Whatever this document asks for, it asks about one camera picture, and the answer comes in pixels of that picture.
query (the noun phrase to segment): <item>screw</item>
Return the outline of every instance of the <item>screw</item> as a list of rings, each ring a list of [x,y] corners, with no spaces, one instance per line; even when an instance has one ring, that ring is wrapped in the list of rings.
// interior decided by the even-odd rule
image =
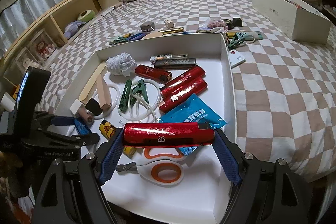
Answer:
[[[88,160],[92,160],[95,157],[94,153],[87,153],[85,156]]]
[[[253,155],[251,153],[245,153],[244,154],[244,157],[247,159],[247,160],[251,160],[253,159]]]
[[[61,163],[61,159],[55,159],[52,161],[53,165],[59,165]]]
[[[287,162],[284,159],[278,159],[278,163],[280,165],[286,165]]]

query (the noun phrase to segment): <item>scissors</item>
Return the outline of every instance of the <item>scissors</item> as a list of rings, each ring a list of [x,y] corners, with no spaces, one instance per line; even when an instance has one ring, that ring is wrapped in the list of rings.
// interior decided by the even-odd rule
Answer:
[[[152,148],[145,148],[139,159],[129,164],[119,164],[115,170],[117,172],[137,171],[139,175],[157,185],[176,185],[181,182],[184,176],[183,167],[177,163],[185,159],[181,151],[177,150],[178,155],[162,153],[150,155]],[[173,170],[176,177],[173,179],[163,179],[159,176],[159,172],[163,170]]]

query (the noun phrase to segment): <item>red lighter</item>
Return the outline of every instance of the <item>red lighter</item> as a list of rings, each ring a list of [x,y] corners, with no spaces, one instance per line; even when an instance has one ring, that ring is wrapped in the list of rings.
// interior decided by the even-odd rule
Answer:
[[[205,75],[205,71],[200,66],[196,65],[160,88],[161,94],[163,97],[167,97],[188,82],[203,75]]]
[[[208,84],[201,77],[198,77],[176,90],[174,93],[169,95],[169,97],[164,98],[163,101],[159,102],[159,109],[166,113],[188,99],[191,94],[197,94],[207,86]]]
[[[144,65],[137,66],[135,68],[135,73],[141,77],[149,78],[164,84],[170,81],[172,78],[171,72],[169,71]]]
[[[215,132],[209,123],[126,123],[124,146],[184,147],[212,144]]]

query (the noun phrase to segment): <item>white cardboard box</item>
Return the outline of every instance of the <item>white cardboard box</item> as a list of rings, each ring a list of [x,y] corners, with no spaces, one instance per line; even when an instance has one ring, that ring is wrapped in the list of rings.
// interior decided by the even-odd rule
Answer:
[[[180,34],[155,37],[145,40],[128,42],[107,47],[96,51],[76,74],[73,82],[60,101],[55,114],[71,115],[69,108],[78,98],[86,82],[97,66],[107,58],[128,52],[137,64],[150,66],[150,57],[166,53],[188,53],[196,58],[196,62],[205,71],[204,80],[207,89],[198,96],[211,107],[219,116],[224,118],[227,125],[224,133],[231,142],[236,141],[236,107],[231,67],[224,38],[219,33]],[[173,77],[185,70],[171,70]],[[113,82],[122,92],[127,79],[138,80],[134,73],[130,77],[111,75],[104,76],[107,84]],[[116,92],[110,89],[114,100]],[[156,98],[157,90],[147,85],[150,103]],[[116,127],[122,127],[125,122],[117,107],[105,117]],[[100,134],[99,125],[102,119],[95,120],[91,130]],[[102,135],[100,144],[107,141]],[[95,152],[95,146],[82,147],[82,157],[88,152]],[[132,160],[124,154],[119,164],[127,164],[140,156],[136,153]],[[184,178],[176,186],[160,187],[144,180],[138,174],[118,174],[114,172],[112,178],[102,187],[106,199],[126,210],[147,218],[174,224],[219,224],[224,216],[229,197],[231,182],[226,178],[221,164],[211,145],[198,148],[189,155],[183,164]]]
[[[302,0],[252,0],[253,8],[275,24],[288,38],[297,42],[326,44],[331,21]]]

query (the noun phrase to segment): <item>bed sheet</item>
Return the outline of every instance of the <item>bed sheet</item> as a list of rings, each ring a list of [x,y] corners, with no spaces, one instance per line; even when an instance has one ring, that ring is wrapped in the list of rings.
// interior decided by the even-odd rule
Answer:
[[[336,28],[328,47],[288,39],[252,7],[252,0],[137,0],[125,3],[63,48],[39,105],[53,112],[57,91],[66,89],[105,41],[139,29],[145,21],[171,19],[196,30],[208,17],[243,19],[240,29],[260,31],[263,40],[238,48],[246,62],[232,69],[237,108],[237,144],[259,160],[285,159],[312,181],[336,169]]]

